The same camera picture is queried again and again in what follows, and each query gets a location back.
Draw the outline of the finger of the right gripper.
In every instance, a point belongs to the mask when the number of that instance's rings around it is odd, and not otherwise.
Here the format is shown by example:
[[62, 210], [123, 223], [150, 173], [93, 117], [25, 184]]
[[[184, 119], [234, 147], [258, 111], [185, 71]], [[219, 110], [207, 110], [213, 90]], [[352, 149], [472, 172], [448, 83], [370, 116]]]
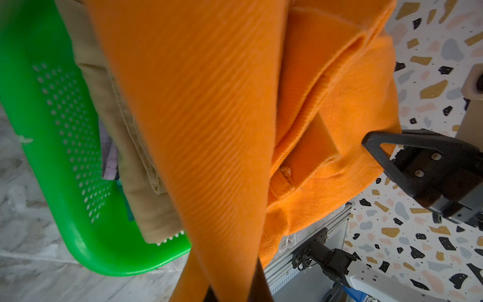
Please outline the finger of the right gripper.
[[363, 147], [386, 176], [431, 211], [482, 211], [482, 152], [429, 130], [370, 132]]

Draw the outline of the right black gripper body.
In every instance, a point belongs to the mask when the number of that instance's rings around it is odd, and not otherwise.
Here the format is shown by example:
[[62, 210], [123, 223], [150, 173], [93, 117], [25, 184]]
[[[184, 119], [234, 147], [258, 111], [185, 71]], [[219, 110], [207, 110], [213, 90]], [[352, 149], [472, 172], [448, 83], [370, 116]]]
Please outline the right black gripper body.
[[475, 188], [463, 195], [441, 195], [430, 206], [437, 222], [444, 218], [455, 224], [466, 223], [482, 230], [482, 188]]

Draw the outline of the orange pants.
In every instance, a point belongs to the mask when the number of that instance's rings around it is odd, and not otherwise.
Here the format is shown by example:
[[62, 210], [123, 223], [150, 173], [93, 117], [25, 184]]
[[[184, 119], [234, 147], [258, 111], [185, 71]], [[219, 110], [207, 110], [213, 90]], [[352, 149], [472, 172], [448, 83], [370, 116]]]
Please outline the orange pants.
[[382, 174], [396, 1], [88, 1], [192, 248], [172, 301], [270, 301], [284, 236]]

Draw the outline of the beige pants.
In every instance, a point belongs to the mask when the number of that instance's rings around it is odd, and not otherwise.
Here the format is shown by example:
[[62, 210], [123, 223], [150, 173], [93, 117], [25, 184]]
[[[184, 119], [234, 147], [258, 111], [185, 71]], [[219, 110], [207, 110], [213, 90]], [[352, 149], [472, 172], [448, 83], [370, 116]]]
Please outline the beige pants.
[[162, 182], [146, 143], [130, 112], [96, 34], [83, 1], [56, 1], [93, 105], [117, 149], [112, 163], [123, 186], [144, 241], [161, 244], [183, 231], [173, 202]]

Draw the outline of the purple pants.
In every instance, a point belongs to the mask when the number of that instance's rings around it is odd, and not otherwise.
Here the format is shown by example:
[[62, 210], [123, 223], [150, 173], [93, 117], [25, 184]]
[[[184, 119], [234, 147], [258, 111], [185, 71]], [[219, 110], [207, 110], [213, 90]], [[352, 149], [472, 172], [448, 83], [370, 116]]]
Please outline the purple pants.
[[107, 132], [104, 123], [99, 120], [98, 125], [101, 144], [102, 178], [107, 181], [118, 181], [118, 148]]

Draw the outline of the turquoise pants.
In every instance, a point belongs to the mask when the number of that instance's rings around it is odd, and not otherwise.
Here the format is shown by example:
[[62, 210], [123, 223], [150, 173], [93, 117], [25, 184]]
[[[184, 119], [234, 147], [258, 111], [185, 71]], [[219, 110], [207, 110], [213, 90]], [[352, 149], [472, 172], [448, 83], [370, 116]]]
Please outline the turquoise pants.
[[125, 192], [123, 190], [123, 185], [122, 185], [122, 182], [120, 180], [116, 181], [116, 187], [122, 197], [122, 200], [123, 200], [123, 203], [124, 203], [124, 206], [125, 206], [125, 209], [126, 209], [126, 212], [127, 212], [127, 219], [129, 222], [132, 222], [132, 221], [135, 221], [135, 218], [134, 218], [134, 215], [132, 213], [132, 210], [130, 208], [130, 204], [129, 204], [129, 201], [128, 201], [128, 198], [127, 196], [125, 195]]

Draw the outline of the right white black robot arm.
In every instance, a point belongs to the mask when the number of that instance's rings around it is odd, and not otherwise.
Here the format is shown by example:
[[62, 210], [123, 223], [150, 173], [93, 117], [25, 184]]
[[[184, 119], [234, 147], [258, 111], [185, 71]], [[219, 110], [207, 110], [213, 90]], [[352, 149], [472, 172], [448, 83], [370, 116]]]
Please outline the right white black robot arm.
[[[482, 137], [476, 131], [460, 130], [455, 138], [429, 130], [371, 132], [362, 145], [435, 223], [482, 230]], [[379, 301], [438, 301], [426, 288], [410, 289], [342, 249], [329, 249], [326, 237], [326, 229], [315, 235], [306, 256], [338, 285]]]

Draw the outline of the green plastic basket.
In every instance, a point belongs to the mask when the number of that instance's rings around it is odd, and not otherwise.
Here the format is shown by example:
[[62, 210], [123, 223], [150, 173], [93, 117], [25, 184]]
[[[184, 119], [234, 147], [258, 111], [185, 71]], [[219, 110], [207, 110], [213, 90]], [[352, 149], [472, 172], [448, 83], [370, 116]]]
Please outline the green plastic basket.
[[1, 2], [1, 104], [80, 264], [134, 276], [190, 251], [184, 234], [147, 244], [122, 191], [102, 178], [98, 116], [53, 1]]

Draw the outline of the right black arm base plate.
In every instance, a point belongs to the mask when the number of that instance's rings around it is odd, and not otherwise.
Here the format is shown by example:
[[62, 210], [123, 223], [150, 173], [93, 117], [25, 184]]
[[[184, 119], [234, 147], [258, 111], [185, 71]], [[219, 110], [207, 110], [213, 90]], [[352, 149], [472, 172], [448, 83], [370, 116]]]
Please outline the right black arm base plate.
[[299, 271], [309, 268], [314, 262], [315, 264], [323, 264], [325, 258], [330, 253], [330, 249], [325, 246], [328, 238], [328, 229], [323, 227], [319, 232], [310, 237], [301, 244], [294, 252], [292, 258], [292, 267]]

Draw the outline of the aluminium front rail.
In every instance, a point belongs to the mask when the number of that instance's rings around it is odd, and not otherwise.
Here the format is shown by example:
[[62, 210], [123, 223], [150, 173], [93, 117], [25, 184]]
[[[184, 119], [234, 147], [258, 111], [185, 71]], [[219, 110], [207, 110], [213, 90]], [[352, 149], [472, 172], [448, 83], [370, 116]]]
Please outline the aluminium front rail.
[[352, 208], [346, 203], [324, 219], [286, 237], [264, 269], [275, 301], [331, 301], [349, 286], [347, 266], [355, 257], [343, 244]]

